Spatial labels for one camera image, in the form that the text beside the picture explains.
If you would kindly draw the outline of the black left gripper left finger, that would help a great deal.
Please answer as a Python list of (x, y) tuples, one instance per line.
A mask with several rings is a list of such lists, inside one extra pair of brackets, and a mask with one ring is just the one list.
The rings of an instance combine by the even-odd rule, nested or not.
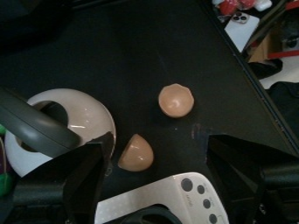
[(13, 192), (13, 224), (92, 224), (114, 146), (110, 133), (30, 171)]

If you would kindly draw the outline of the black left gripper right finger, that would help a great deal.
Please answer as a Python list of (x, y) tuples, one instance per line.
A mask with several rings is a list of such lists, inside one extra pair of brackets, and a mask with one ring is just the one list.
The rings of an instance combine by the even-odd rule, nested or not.
[(299, 157), (227, 135), (211, 135), (207, 165), (231, 224), (299, 224)]

